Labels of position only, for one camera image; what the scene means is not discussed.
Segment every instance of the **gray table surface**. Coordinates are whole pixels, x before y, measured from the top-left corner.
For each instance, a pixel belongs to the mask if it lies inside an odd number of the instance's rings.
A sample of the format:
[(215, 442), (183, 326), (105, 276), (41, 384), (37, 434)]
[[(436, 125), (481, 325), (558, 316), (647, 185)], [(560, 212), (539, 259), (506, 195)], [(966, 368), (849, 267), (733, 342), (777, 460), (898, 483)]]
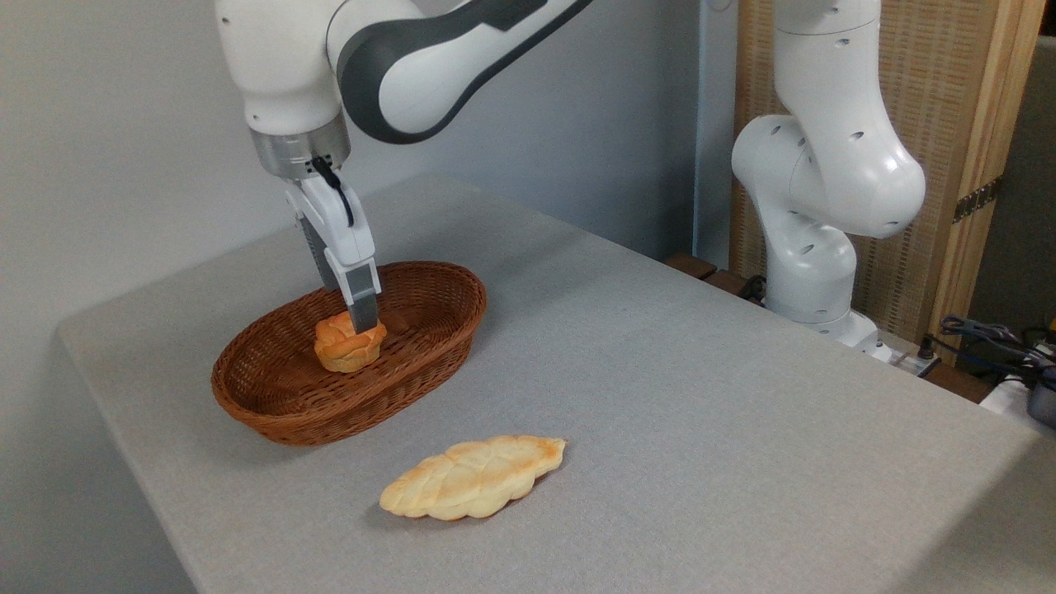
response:
[[(272, 444), (212, 398), (253, 319), (318, 285), (296, 229), (60, 336), (205, 593), (1056, 591), (1056, 445), (612, 243), (442, 178), (367, 199), (379, 261), (468, 266), (469, 360), (391, 420)], [(570, 440), (487, 520), (382, 488), (466, 440)]]

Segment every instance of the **brown wicker basket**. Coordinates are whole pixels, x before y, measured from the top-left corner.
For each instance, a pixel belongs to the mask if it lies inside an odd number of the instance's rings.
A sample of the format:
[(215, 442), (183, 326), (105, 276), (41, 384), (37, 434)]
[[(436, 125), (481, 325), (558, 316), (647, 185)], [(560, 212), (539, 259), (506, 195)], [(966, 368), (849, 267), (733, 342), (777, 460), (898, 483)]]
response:
[(378, 274), (378, 317), (389, 330), (378, 360), (356, 373), (323, 369), (315, 326), (344, 301), (320, 289), (254, 321), (224, 349), (212, 371), (220, 406), (274, 442), (314, 446), (369, 429), (451, 377), (484, 316), (484, 284), (444, 262), (400, 262)]

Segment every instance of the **metal hinge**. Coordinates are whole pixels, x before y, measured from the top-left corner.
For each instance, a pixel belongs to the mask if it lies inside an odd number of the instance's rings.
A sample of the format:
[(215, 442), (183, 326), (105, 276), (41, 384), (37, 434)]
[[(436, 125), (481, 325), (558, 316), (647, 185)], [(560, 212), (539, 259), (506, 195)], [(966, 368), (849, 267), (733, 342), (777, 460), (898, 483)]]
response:
[(1002, 178), (1003, 175), (998, 175), (993, 182), (957, 201), (957, 209), (954, 210), (954, 223), (961, 222), (961, 219), (970, 217), (976, 210), (997, 200), (997, 192), (1001, 188)]

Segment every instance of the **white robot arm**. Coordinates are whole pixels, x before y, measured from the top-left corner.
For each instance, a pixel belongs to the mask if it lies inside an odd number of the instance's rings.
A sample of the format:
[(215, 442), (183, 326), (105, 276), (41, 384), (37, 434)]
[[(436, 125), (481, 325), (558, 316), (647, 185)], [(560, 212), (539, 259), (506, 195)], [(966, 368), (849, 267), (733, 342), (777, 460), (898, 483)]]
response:
[(774, 82), (792, 115), (750, 123), (733, 170), (767, 241), (767, 307), (884, 358), (875, 324), (850, 309), (857, 262), (844, 231), (902, 231), (925, 187), (881, 96), (880, 4), (776, 0)]
[(362, 206), (336, 173), (351, 153), (342, 103), (371, 136), (442, 130), (488, 79), (591, 0), (466, 0), (427, 18), (410, 0), (216, 0), (216, 24), (264, 168), (289, 202), (323, 282), (353, 324), (381, 292)]

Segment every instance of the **bread roll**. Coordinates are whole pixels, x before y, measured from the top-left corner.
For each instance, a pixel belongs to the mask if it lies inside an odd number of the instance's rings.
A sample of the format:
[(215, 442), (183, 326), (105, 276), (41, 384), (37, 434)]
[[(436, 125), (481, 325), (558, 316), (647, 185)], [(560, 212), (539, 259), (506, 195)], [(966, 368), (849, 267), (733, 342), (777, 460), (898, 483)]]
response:
[(326, 318), (316, 324), (316, 356), (329, 371), (352, 373), (378, 359), (381, 340), (389, 334), (378, 326), (356, 334), (348, 312)]
[(561, 465), (565, 440), (498, 435), (465, 442), (422, 460), (381, 494), (397, 516), (457, 520), (487, 518), (531, 491), (535, 479)]

